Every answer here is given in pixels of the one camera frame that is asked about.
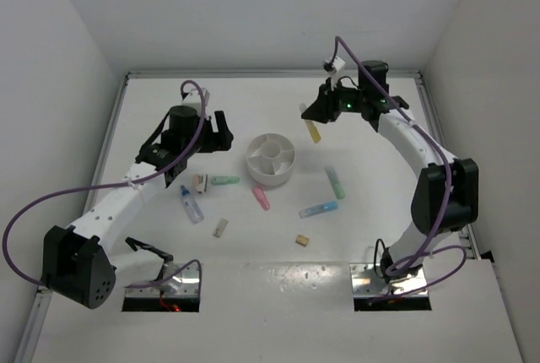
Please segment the yellow highlighter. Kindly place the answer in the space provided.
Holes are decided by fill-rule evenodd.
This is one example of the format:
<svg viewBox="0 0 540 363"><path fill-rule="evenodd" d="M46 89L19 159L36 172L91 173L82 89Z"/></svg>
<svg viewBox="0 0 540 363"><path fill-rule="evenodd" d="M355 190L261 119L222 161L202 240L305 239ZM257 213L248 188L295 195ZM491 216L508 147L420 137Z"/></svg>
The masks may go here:
<svg viewBox="0 0 540 363"><path fill-rule="evenodd" d="M300 103L299 110L300 113L303 114L305 110L307 109L307 106L305 103ZM310 134L311 139L315 144L318 144L321 142L321 135L316 127L316 124L312 120L306 120L304 119L304 123L308 129L308 132Z"/></svg>

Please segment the blue highlighter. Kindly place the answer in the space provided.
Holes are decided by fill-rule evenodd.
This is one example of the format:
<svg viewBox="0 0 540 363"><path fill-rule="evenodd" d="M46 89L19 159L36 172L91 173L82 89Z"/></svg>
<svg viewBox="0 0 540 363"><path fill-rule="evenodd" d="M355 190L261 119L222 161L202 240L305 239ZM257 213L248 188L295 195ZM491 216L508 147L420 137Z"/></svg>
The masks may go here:
<svg viewBox="0 0 540 363"><path fill-rule="evenodd" d="M305 209L301 209L299 211L299 217L301 219L309 218L318 214L324 214L330 211L334 211L338 209L338 202L337 201L331 201L327 203L321 203L317 204Z"/></svg>

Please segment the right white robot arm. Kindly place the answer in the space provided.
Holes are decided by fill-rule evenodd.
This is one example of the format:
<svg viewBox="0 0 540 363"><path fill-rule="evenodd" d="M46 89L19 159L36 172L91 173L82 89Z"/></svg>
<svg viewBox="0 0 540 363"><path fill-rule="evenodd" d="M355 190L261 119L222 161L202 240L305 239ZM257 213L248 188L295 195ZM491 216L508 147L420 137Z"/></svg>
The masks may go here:
<svg viewBox="0 0 540 363"><path fill-rule="evenodd" d="M385 62L362 62L354 87L343 84L343 67L340 58L324 64L327 79L301 117L329 123L343 113L361 115L394 146L416 176L412 222L382 253L378 268L381 278L391 282L417 270L436 253L441 241L477 219L479 168L474 160L460 159L441 147L417 123L408 103L390 95Z"/></svg>

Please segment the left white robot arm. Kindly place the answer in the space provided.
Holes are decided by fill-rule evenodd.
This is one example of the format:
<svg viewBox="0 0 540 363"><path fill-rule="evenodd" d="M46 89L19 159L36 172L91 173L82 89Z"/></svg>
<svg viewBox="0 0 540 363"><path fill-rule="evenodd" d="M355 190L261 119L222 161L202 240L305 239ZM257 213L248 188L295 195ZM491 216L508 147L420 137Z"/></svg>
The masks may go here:
<svg viewBox="0 0 540 363"><path fill-rule="evenodd" d="M161 284L173 256L126 236L125 230L194 154L228 151L233 140L223 111L204 117L191 106L172 106L141 146L121 185L69 227L54 226L46 233L43 285L95 309L116 287Z"/></svg>

